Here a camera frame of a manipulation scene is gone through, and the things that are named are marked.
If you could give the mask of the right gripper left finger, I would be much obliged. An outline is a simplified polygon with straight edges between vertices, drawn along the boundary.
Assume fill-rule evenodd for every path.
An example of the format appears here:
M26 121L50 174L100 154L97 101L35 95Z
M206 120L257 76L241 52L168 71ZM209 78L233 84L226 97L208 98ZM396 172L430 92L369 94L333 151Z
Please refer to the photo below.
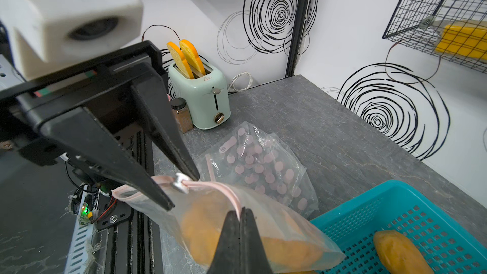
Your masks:
M207 274L240 273L240 232L237 212L229 211Z

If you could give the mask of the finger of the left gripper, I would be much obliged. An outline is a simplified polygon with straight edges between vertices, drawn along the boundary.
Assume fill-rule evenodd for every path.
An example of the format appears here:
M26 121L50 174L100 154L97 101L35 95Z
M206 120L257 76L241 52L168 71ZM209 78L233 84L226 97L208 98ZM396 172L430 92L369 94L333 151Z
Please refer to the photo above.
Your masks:
M137 189L166 211L174 208L172 200L88 109L73 109L45 122L39 130L71 156L100 166L95 173Z
M146 74L131 82L136 111L145 134L179 169L193 181L200 173L186 148L169 104L164 81Z

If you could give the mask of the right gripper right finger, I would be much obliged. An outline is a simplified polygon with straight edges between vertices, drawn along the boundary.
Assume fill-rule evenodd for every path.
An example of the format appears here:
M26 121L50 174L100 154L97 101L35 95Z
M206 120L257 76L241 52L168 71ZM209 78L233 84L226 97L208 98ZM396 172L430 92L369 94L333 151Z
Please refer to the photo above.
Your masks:
M243 208L240 217L240 273L272 274L253 212Z

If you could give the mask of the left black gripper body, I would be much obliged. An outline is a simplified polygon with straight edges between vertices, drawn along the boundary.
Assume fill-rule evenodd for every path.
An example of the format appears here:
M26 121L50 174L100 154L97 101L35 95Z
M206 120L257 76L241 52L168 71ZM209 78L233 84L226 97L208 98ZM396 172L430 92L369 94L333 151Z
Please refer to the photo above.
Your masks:
M148 93L134 85L159 79L167 87L162 53L144 41L69 67L33 82L1 91L1 141L11 141L25 159L50 166L75 146L44 137L41 128L77 108L88 109L112 134L138 123L147 134L157 132Z

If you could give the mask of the potato bagged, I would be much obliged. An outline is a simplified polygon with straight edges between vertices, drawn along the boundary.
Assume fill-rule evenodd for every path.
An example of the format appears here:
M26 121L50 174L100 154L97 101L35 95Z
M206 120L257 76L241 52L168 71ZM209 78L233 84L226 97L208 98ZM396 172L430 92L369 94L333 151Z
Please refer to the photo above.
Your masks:
M269 237L262 237L261 240L275 273L311 270L323 255L321 247L305 241L285 241Z
M228 211L234 210L220 192L199 192L184 213L180 227L185 246L196 263L209 267L213 261Z

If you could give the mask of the clear zipper bag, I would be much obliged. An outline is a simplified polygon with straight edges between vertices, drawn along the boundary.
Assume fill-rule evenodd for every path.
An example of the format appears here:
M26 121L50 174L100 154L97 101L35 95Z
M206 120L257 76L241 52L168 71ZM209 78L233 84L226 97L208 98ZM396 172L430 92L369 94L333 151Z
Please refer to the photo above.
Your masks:
M152 182L173 203L170 210L127 185L112 193L164 228L208 273L328 270L345 259L307 219L252 189L184 174Z
M195 164L202 181L245 186L305 218L318 210L307 168L288 144L247 121L196 157Z

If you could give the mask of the teal plastic basket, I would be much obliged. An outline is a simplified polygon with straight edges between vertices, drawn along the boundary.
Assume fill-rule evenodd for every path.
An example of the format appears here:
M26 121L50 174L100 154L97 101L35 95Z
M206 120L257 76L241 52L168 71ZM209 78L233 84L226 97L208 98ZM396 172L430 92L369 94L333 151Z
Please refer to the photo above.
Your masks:
M486 273L486 247L412 186L389 180L312 220L345 254L329 273L386 273L373 236L395 230L435 273Z

